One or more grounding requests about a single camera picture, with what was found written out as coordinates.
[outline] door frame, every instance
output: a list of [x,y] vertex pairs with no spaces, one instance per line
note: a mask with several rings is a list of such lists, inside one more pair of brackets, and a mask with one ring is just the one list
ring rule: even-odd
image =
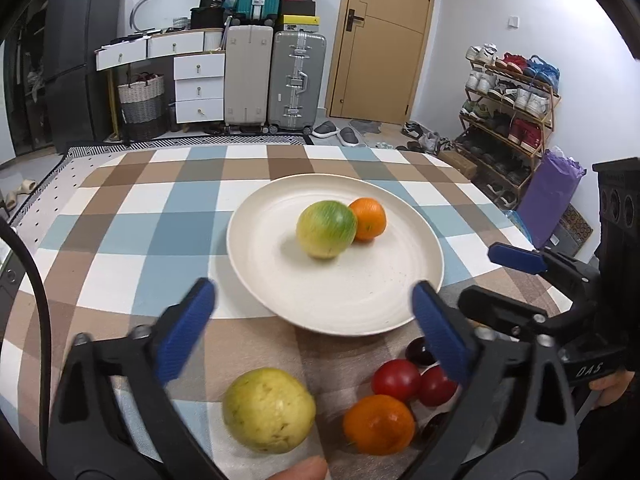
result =
[[[329,81],[327,83],[326,96],[324,98],[324,108],[326,109],[326,116],[331,116],[331,108],[334,102],[334,91],[335,91],[335,79],[338,75],[338,61],[340,59],[340,51],[342,49],[342,40],[344,39],[344,29],[346,26],[347,20],[347,7],[349,4],[349,0],[340,0],[340,8],[338,10],[338,22],[335,27],[335,39],[334,39],[334,49],[332,51],[331,57],[331,68],[329,70]],[[435,4],[435,0],[429,0],[429,8],[427,10],[427,19],[425,21],[424,33],[422,35],[422,47],[420,50],[420,57],[418,58],[418,67],[420,70],[417,70],[414,76],[414,82],[411,86],[411,93],[409,96],[409,107],[407,109],[406,114],[404,115],[404,119],[411,116],[411,112],[414,108],[415,101],[415,93],[418,89],[418,82],[420,81],[420,75],[422,74],[422,66],[424,64],[424,56],[427,49],[427,43],[429,41],[429,32],[431,30],[431,20],[433,18],[433,7]]]

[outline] laundry basket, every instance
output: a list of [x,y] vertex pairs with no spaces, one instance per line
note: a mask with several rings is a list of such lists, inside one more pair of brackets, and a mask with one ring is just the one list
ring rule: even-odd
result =
[[150,140],[166,131],[164,76],[143,72],[118,86],[120,108],[130,140]]

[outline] checkered tablecloth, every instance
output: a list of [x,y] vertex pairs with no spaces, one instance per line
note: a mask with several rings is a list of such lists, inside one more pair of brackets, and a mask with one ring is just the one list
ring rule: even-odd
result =
[[[347,446],[341,414],[370,393],[383,363],[420,335],[414,323],[385,335],[339,338],[275,317],[239,283],[226,254],[231,213],[269,181],[300,173],[359,178],[399,196],[423,215],[445,258],[441,295],[455,305],[473,283],[556,314],[557,291],[537,277],[492,264],[487,247],[530,248],[518,229],[455,169],[429,155],[335,146],[195,146],[133,152],[97,168],[78,188],[35,253],[52,322],[53,388],[74,335],[124,336],[153,323],[194,280],[218,285],[218,307],[168,393],[188,427],[232,479],[263,479],[312,454],[334,480],[395,479],[418,451],[363,456]],[[40,343],[30,284],[18,292],[0,355],[0,408],[24,443],[38,451]],[[318,404],[316,425],[296,450],[256,455],[228,436],[222,395],[233,379],[277,367],[305,383]],[[127,385],[116,396],[141,451],[157,457]]]

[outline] orange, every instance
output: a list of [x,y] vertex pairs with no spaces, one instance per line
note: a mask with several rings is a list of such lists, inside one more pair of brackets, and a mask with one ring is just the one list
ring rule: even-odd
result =
[[373,198],[359,198],[349,208],[358,219],[356,240],[365,242],[380,236],[386,228],[386,214],[380,202]]
[[393,397],[365,397],[345,413],[342,430],[360,453],[390,455],[407,447],[415,433],[414,416]]

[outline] dark gray refrigerator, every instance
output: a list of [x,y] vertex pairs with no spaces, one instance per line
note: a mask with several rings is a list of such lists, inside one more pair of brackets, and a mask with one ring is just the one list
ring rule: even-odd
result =
[[56,150],[96,142],[111,133],[105,72],[95,71],[95,50],[118,33],[120,0],[49,0],[43,78]]

